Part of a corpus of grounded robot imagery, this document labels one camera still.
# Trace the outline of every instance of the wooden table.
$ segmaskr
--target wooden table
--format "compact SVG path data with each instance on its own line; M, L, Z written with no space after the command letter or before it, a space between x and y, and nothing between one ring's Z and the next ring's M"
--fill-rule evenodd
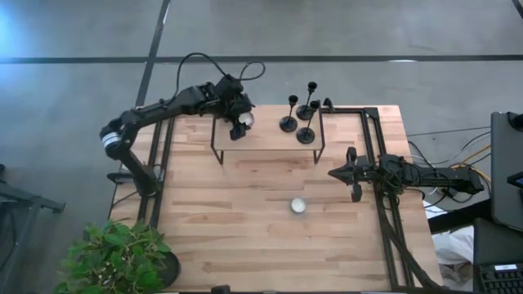
M399 107L378 108L387 152L410 156ZM275 122L258 119L254 127L264 123ZM210 117L175 123L159 230L179 256L182 273L168 290L209 291L219 284L242 292L389 289L372 186L362 184L361 202L352 203L350 188L327 175L345 162L348 146L365 154L358 116L324 115L326 147L317 165L310 151L295 150L235 151L220 166L210 149L211 128ZM146 128L138 136L133 148L139 158L147 158L152 132ZM119 186L115 201L133 190ZM303 215L289 210L295 197L307 202ZM400 198L409 250L441 284L421 197L409 191ZM120 203L111 218L136 218L138 203ZM401 276L397 253L395 259Z

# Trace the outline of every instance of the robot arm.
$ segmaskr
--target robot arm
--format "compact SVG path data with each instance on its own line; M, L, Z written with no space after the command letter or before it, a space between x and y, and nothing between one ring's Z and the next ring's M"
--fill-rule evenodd
M379 165L372 166L367 156L357 156L354 147L347 150L346 164L329 171L329 175L347 185L353 185L354 202L361 200L359 181L376 181L389 194L401 193L404 186L445 187L468 194L476 194L485 189L479 174L470 167L420 167L392 154L379 156Z
M105 153L114 160L120 160L132 173L140 196L153 196L159 191L159 182L153 170L144 166L131 151L138 131L181 114L212 114L215 118L231 121L230 138L238 140L250 128L242 118L252 117L250 111L254 106L247 94L242 93L243 90L240 80L228 74L216 86L207 82L188 87L171 100L160 100L152 105L124 111L100 132Z

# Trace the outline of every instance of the keyboard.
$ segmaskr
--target keyboard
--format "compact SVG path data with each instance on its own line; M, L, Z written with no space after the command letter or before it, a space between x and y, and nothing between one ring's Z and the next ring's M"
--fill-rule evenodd
M480 265L483 292L492 294L523 294L523 264Z

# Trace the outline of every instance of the computer monitor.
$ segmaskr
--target computer monitor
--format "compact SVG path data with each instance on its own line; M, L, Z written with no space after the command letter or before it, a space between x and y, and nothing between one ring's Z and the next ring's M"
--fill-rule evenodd
M520 189L523 189L523 171L522 172L518 172L515 175L509 176L507 178L507 183L508 184L513 184L516 187L518 187Z

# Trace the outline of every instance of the concrete floor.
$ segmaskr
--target concrete floor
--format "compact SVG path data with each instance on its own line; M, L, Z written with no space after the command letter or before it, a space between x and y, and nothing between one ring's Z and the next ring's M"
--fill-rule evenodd
M0 3L0 58L148 56L162 1L6 0ZM172 0L158 55L523 54L522 28L510 0ZM307 82L316 81L318 98L338 105L400 105L407 132L418 134L484 127L493 111L521 112L522 65L279 62L245 87L255 103L286 104L290 94L304 98ZM241 66L223 65L232 74ZM135 104L144 68L0 65L0 163L7 180L67 202L63 215L41 213L17 293L51 292L70 242L86 222L107 219L114 186L105 174L118 163L105 156L98 131ZM146 102L172 95L176 69L154 67ZM187 64L181 87L219 77L211 65ZM411 140L439 161L481 132ZM478 167L489 174L489 160Z

